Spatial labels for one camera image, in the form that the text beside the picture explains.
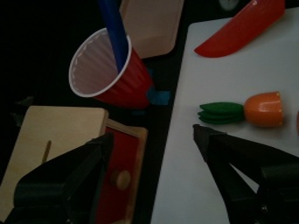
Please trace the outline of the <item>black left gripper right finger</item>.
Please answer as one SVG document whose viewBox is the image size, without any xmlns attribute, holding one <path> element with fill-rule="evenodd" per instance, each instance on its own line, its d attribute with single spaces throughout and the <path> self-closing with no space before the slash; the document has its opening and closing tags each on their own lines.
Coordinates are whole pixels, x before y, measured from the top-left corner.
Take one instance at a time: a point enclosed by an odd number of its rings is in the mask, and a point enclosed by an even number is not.
<svg viewBox="0 0 299 224">
<path fill-rule="evenodd" d="M 192 129 L 229 224 L 299 224 L 299 157 L 198 124 Z"/>
</svg>

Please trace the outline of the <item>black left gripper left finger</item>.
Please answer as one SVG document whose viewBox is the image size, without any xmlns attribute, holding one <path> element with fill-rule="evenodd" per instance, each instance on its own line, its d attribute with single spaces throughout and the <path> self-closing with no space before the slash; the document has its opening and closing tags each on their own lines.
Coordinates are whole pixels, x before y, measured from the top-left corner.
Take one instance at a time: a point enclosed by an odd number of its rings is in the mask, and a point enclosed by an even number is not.
<svg viewBox="0 0 299 224">
<path fill-rule="evenodd" d="M 25 174 L 3 224 L 93 224 L 112 150 L 106 133 Z"/>
</svg>

